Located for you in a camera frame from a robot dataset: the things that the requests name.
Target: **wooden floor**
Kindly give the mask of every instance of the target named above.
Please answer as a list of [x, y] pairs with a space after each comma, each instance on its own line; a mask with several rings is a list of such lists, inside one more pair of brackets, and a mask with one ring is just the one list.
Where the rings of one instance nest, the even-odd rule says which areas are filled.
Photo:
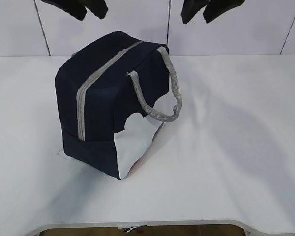
[[245, 233], [233, 225], [184, 225], [143, 227], [129, 233], [115, 227], [52, 229], [41, 236], [245, 236]]

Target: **grout line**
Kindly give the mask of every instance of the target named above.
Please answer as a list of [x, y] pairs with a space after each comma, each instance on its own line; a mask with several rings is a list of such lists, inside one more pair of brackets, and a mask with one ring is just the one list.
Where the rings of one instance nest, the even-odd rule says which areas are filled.
[[43, 33], [43, 37], [44, 37], [44, 40], [45, 40], [45, 44], [46, 44], [46, 48], [47, 48], [47, 51], [48, 51], [48, 55], [51, 56], [50, 50], [49, 50], [49, 47], [48, 47], [48, 43], [47, 43], [47, 38], [46, 38], [45, 31], [44, 31], [44, 28], [43, 28], [43, 24], [41, 23], [40, 15], [39, 15], [39, 12], [38, 12], [36, 0], [33, 0], [33, 1], [34, 1], [34, 5], [35, 5], [37, 16], [38, 16], [40, 28], [41, 28], [41, 31]]
[[172, 0], [169, 0], [169, 2], [168, 2], [168, 19], [167, 19], [166, 46], [168, 46], [169, 21], [170, 21], [170, 18], [171, 18], [171, 7], [172, 7]]
[[287, 38], [289, 37], [290, 32], [291, 32], [291, 30], [292, 30], [292, 27], [293, 27], [294, 21], [295, 21], [295, 15], [294, 15], [294, 18], [293, 18], [293, 21], [292, 21], [292, 24], [291, 24], [290, 30], [289, 30], [289, 32], [287, 33], [287, 36], [286, 36], [285, 41], [284, 41], [284, 43], [283, 43], [283, 47], [282, 47], [282, 49], [281, 49], [281, 51], [280, 51], [280, 54], [282, 54], [282, 52], [283, 52], [283, 49], [284, 49], [284, 46], [285, 46], [285, 44], [286, 44]]

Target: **insulated bag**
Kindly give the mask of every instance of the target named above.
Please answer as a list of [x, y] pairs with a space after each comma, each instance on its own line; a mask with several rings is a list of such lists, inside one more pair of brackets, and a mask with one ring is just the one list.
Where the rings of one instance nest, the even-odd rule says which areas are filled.
[[117, 179], [182, 106], [166, 45], [123, 32], [74, 54], [56, 75], [56, 94], [64, 153]]

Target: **white bag panel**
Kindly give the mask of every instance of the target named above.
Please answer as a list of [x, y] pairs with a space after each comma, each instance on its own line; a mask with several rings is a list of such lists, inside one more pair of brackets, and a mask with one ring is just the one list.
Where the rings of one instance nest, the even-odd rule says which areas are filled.
[[[175, 103], [175, 98], [169, 92], [156, 101], [154, 108], [171, 114]], [[161, 124], [151, 116], [142, 117], [140, 113], [133, 113], [128, 117], [124, 130], [115, 134], [120, 179], [124, 179], [133, 164], [144, 155]]]

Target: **black hanging object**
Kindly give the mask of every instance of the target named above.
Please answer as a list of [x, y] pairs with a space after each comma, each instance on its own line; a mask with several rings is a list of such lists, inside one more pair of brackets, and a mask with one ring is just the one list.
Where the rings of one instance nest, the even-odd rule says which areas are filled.
[[74, 18], [82, 21], [87, 14], [85, 7], [76, 0], [41, 0], [69, 13]]
[[78, 0], [78, 2], [86, 6], [99, 19], [103, 19], [108, 12], [105, 0]]
[[187, 24], [208, 3], [209, 0], [185, 0], [180, 14], [182, 22]]
[[41, 0], [82, 21], [87, 13], [85, 6], [99, 19], [106, 16], [108, 7], [105, 0]]
[[203, 12], [203, 17], [207, 23], [210, 23], [224, 12], [241, 6], [244, 2], [245, 0], [211, 0]]

